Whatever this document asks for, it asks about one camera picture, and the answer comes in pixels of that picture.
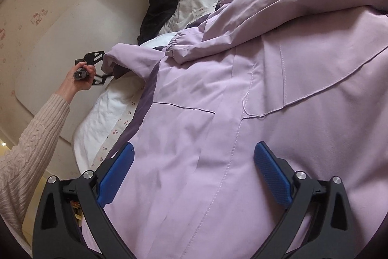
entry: metal screw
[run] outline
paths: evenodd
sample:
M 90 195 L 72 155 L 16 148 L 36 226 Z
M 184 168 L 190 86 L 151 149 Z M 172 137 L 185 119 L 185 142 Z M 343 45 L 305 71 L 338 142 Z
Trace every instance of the metal screw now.
M 93 177 L 93 175 L 94 175 L 94 172 L 92 172 L 91 170 L 85 171 L 85 172 L 83 173 L 83 177 L 84 177 L 85 179 L 90 179 L 91 177 Z
M 333 182 L 336 183 L 336 184 L 340 184 L 342 182 L 341 178 L 340 177 L 333 177 Z
M 307 175 L 306 175 L 306 173 L 304 173 L 303 171 L 298 171 L 298 172 L 296 173 L 296 177 L 297 177 L 298 179 L 300 179 L 300 180 L 304 180 L 304 179 L 307 178 Z
M 48 179 L 48 182 L 49 182 L 49 183 L 54 183 L 55 181 L 57 181 L 57 177 L 56 177 L 56 176 L 51 176 L 51 177 Z

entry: mattress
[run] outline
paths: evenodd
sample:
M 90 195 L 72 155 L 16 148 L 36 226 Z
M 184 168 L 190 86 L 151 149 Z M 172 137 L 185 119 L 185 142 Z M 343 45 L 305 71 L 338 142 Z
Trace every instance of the mattress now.
M 142 46 L 167 46 L 176 32 L 211 13 L 219 0 L 178 0 L 174 15 L 159 32 L 159 36 Z M 93 109 L 76 129 L 73 152 L 80 172 L 95 170 L 106 158 L 110 148 L 131 121 L 144 83 L 133 73 L 112 80 L 98 98 Z

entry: lavender coat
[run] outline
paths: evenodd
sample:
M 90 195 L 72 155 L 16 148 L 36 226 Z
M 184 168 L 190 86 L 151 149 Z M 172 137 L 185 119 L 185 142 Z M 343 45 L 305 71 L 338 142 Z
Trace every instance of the lavender coat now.
M 222 0 L 165 52 L 106 54 L 104 71 L 118 64 L 147 81 L 110 153 L 130 140 L 135 161 L 105 207 L 132 252 L 250 258 L 283 212 L 253 163 L 259 141 L 294 170 L 343 179 L 361 250 L 388 211 L 383 11 L 388 0 Z

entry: cable knit pattern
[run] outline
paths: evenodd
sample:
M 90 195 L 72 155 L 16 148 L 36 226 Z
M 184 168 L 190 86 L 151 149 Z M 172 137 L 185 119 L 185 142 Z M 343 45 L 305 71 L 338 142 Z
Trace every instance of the cable knit pattern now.
M 14 146 L 0 157 L 0 215 L 21 237 L 35 188 L 54 153 L 69 104 L 53 94 Z

